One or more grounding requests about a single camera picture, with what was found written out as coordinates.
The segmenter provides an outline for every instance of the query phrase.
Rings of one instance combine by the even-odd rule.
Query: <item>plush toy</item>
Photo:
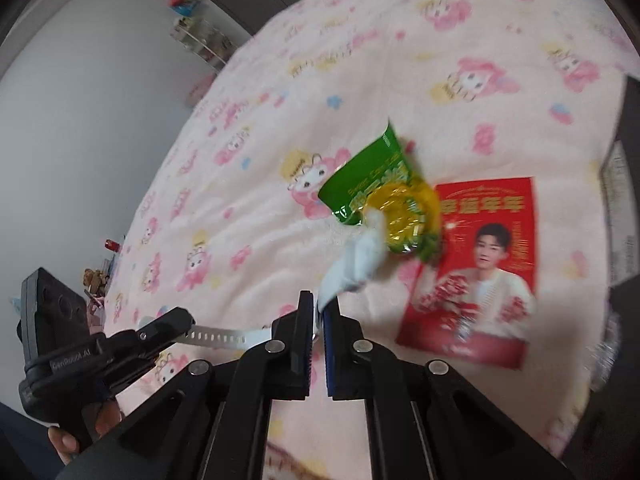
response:
[[[107,278],[102,275],[101,270],[85,269],[82,275],[82,284],[87,287],[89,293],[94,296],[104,296],[104,287]]]

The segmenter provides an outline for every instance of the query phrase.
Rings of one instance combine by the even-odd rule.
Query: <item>red card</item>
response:
[[[444,256],[412,287],[396,341],[520,368],[536,300],[530,178],[441,184]]]

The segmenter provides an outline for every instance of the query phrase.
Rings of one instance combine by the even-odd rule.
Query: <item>metal strap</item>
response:
[[[177,337],[175,342],[207,348],[225,348],[229,350],[248,350],[257,344],[271,339],[271,328],[261,330],[225,330],[208,326],[193,325],[185,335]]]

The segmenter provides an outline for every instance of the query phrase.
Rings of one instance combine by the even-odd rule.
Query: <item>human hand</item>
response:
[[[102,405],[100,412],[98,412],[98,417],[95,419],[95,432],[102,437],[121,420],[122,413],[118,403],[115,400],[108,400]],[[71,462],[71,455],[79,451],[78,441],[72,434],[56,426],[49,428],[48,435],[50,442],[58,452],[60,460],[67,465]]]

